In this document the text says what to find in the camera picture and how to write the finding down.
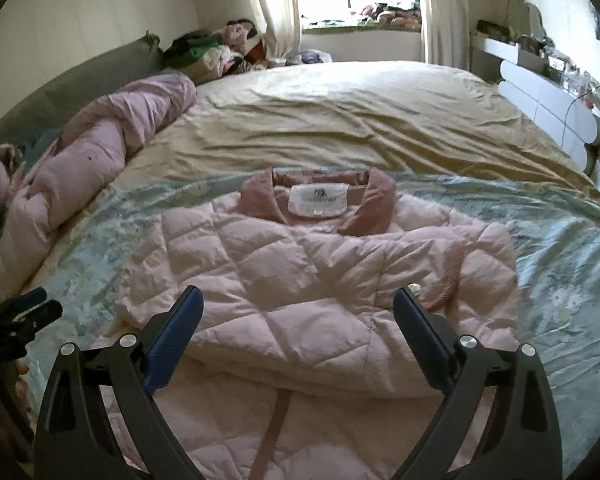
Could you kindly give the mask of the clothes on window sill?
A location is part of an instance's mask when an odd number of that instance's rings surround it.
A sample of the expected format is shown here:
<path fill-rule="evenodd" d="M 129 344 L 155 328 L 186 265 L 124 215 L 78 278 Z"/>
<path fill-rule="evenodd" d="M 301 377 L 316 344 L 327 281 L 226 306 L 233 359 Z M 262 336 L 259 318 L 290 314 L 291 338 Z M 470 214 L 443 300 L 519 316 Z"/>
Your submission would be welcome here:
<path fill-rule="evenodd" d="M 366 6 L 354 17 L 360 26 L 400 29 L 408 32 L 422 31 L 422 10 L 418 3 L 408 6 L 406 9 L 400 6 L 390 6 L 388 3 L 374 3 Z"/>

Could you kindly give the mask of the rolled pink duvet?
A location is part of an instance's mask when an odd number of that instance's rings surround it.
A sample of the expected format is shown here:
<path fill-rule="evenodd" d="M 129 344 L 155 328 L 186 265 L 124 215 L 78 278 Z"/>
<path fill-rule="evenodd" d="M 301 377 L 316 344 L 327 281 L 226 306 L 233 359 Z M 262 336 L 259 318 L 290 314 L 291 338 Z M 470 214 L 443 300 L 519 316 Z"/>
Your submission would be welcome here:
<path fill-rule="evenodd" d="M 193 106 L 196 96 L 191 79 L 168 70 L 94 99 L 70 119 L 9 197 L 0 231 L 0 304 L 35 274 L 60 227 Z"/>

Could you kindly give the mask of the right white curtain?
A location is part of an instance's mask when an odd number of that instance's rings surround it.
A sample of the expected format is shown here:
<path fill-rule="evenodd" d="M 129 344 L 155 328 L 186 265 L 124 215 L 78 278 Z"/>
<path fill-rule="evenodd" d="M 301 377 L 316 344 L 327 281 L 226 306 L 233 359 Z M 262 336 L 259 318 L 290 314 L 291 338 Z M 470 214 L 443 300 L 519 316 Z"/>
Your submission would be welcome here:
<path fill-rule="evenodd" d="M 428 64 L 469 68 L 468 0 L 419 0 L 422 54 Z"/>

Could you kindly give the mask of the pink quilted jacket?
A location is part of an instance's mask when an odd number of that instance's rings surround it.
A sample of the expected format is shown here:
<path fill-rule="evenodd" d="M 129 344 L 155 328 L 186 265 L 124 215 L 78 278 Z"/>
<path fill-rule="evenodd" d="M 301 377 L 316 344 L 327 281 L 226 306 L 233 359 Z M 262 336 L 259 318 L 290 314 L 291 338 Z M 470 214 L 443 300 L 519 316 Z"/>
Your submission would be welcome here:
<path fill-rule="evenodd" d="M 209 479 L 387 479 L 441 403 L 394 320 L 407 287 L 489 347 L 516 348 L 513 241 L 371 169 L 257 174 L 163 211 L 114 305 L 143 327 L 187 286 L 204 314 L 160 410 Z"/>

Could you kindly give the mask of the left white curtain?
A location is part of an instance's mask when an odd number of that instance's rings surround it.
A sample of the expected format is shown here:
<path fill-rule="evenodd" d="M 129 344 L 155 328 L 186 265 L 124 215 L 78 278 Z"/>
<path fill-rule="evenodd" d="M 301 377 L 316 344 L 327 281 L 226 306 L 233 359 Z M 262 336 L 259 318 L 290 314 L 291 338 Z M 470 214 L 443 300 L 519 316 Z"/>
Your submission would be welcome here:
<path fill-rule="evenodd" d="M 298 54 L 302 35 L 298 0 L 249 0 L 249 4 L 268 58 L 282 60 Z"/>

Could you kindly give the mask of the oval vanity mirror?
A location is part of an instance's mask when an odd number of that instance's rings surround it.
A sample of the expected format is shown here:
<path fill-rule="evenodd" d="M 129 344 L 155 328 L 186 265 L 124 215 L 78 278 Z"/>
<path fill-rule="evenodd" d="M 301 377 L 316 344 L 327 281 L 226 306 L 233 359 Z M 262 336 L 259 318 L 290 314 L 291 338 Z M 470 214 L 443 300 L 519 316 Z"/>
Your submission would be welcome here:
<path fill-rule="evenodd" d="M 541 11 L 532 3 L 524 0 L 508 0 L 506 3 L 506 26 L 510 38 L 515 42 L 529 37 L 544 42 L 547 37 Z"/>

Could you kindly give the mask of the grey upholstered headboard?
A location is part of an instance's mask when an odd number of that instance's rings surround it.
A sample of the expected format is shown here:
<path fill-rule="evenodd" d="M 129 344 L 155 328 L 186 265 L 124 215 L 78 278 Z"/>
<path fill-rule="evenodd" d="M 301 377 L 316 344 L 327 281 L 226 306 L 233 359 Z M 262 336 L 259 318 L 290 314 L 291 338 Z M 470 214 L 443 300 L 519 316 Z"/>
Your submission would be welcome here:
<path fill-rule="evenodd" d="M 163 69 L 160 38 L 151 32 L 70 68 L 35 90 L 0 119 L 0 144 L 33 145 L 59 131 L 100 96 Z"/>

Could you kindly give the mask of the white curtain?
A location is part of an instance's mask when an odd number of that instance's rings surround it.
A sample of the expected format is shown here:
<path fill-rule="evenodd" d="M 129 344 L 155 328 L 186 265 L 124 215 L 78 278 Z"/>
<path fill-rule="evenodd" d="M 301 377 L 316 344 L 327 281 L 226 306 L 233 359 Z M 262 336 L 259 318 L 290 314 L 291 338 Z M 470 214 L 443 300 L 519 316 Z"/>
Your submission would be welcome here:
<path fill-rule="evenodd" d="M 249 4 L 268 58 L 282 60 L 298 54 L 302 35 L 298 0 L 249 0 Z"/>
<path fill-rule="evenodd" d="M 468 0 L 419 0 L 422 54 L 428 64 L 469 68 Z"/>

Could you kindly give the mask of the white rounded vanity desk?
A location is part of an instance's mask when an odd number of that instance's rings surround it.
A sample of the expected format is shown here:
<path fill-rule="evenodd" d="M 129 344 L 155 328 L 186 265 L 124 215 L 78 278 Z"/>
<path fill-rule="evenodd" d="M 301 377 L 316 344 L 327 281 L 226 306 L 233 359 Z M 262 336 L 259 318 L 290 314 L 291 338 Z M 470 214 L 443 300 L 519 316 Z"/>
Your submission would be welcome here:
<path fill-rule="evenodd" d="M 483 35 L 472 35 L 471 47 L 500 60 L 498 92 L 590 174 L 600 147 L 600 118 L 581 99 L 544 77 L 542 58 Z"/>

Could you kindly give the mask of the pile of clothes by bed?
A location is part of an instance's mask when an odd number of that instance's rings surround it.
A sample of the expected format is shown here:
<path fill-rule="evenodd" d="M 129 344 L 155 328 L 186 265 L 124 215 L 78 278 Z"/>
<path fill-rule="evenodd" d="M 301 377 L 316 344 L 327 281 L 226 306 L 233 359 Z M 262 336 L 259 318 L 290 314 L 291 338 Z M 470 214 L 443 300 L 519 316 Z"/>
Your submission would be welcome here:
<path fill-rule="evenodd" d="M 166 67 L 179 70 L 196 86 L 226 76 L 275 66 L 250 20 L 229 21 L 220 29 L 198 29 L 175 39 L 162 54 Z"/>

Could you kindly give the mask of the beige bed sheet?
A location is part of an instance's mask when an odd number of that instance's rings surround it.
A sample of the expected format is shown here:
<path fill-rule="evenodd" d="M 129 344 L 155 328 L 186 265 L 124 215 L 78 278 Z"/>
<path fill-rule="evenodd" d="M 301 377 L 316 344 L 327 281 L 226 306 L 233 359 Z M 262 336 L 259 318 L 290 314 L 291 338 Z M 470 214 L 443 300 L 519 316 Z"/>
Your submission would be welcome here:
<path fill-rule="evenodd" d="M 273 68 L 203 84 L 116 183 L 272 167 L 532 182 L 600 203 L 592 180 L 493 87 L 464 70 L 406 61 Z"/>

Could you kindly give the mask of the green cartoon print blanket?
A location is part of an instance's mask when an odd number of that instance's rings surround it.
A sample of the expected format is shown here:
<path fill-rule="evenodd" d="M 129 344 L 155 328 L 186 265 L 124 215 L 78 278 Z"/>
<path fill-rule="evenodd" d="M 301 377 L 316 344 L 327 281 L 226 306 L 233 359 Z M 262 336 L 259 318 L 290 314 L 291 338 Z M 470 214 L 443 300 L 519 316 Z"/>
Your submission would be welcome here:
<path fill-rule="evenodd" d="M 114 322 L 114 280 L 149 221 L 171 207 L 236 192 L 243 174 L 178 182 L 115 184 L 79 216 L 36 282 L 64 307 L 62 318 L 30 345 L 29 398 L 40 404 L 58 347 L 82 347 Z M 565 471 L 600 437 L 600 206 L 545 184 L 466 177 L 396 176 L 402 192 L 434 200 L 513 234 L 522 291 L 517 333 L 547 372 L 562 433 Z"/>

